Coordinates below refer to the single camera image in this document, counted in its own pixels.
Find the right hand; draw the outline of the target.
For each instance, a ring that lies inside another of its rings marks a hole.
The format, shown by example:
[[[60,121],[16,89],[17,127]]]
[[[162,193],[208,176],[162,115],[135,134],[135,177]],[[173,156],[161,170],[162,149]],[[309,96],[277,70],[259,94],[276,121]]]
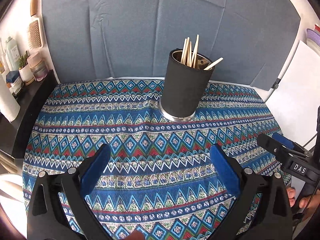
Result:
[[[292,187],[287,187],[286,191],[289,198],[290,206],[293,207],[296,202],[295,200],[296,190]],[[319,190],[317,190],[317,192],[313,195],[313,197],[312,196],[304,197],[299,201],[299,208],[306,210],[306,214],[305,214],[306,218],[310,217],[316,211],[320,202],[319,198],[320,198]]]

